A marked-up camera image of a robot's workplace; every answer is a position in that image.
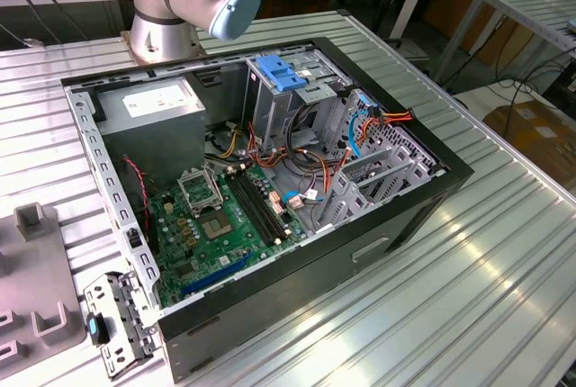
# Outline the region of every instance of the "blue latch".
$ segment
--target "blue latch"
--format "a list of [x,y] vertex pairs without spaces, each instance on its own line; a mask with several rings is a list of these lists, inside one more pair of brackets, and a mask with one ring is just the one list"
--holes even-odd
[[281,92],[307,85],[306,80],[297,76],[291,66],[278,56],[256,57],[256,61],[262,72],[276,84],[276,88]]

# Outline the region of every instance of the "green circuit board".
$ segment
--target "green circuit board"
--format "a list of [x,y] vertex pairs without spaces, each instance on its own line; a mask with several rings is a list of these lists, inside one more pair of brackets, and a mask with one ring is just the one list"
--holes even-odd
[[[264,187],[266,193],[273,190],[258,166],[251,167],[246,175],[252,183]],[[285,220],[288,216],[284,215],[284,220],[278,219],[278,222],[290,230],[290,236],[280,245],[267,247],[242,210],[225,176],[216,175],[214,180],[223,199],[221,209],[205,209],[198,217],[192,215],[178,184],[149,200],[157,225],[159,251],[154,258],[160,270],[157,291],[163,307],[180,302],[182,289],[187,285],[226,266],[243,259],[246,260],[244,268],[252,266],[306,238],[299,222],[292,215]],[[195,201],[212,193],[206,191],[202,179],[190,183],[185,188]],[[165,208],[167,199],[173,201],[171,212]],[[263,196],[263,199],[272,210],[267,197]]]

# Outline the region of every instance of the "aluminum workbench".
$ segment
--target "aluminum workbench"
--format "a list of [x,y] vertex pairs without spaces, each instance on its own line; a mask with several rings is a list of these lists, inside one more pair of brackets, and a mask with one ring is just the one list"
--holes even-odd
[[[201,36],[214,52],[318,35],[413,108],[475,173],[409,243],[182,385],[554,385],[576,358],[574,199],[351,17],[263,20],[231,43]],[[59,78],[134,63],[120,39],[0,59],[0,212],[56,206],[81,293],[125,265]],[[108,383],[89,338],[3,386],[85,383]],[[118,381],[170,383],[161,355]]]
[[574,52],[576,51],[576,34],[568,30],[568,21],[576,19],[576,0],[473,0],[432,74],[435,81],[438,82],[446,72],[452,57],[484,4],[492,6],[496,9],[496,13],[473,45],[470,50],[471,54],[474,54],[491,36],[502,17],[507,16],[540,38],[539,45],[532,52],[531,58],[527,60],[530,63],[524,69],[523,75],[529,73],[540,62],[547,43],[551,43],[560,51],[569,51],[572,56],[576,56]]

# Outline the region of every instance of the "cardboard box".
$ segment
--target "cardboard box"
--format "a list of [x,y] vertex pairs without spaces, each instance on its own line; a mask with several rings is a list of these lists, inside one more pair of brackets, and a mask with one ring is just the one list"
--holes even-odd
[[[484,123],[503,134],[509,106],[501,106]],[[576,131],[538,101],[514,105],[507,141],[567,190],[576,187]]]

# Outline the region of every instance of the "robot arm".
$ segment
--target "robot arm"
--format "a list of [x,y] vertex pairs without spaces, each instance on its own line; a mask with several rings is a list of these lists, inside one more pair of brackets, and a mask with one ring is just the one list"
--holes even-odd
[[194,27],[225,41],[254,20],[260,0],[134,0],[132,51],[142,60],[186,59],[196,54]]

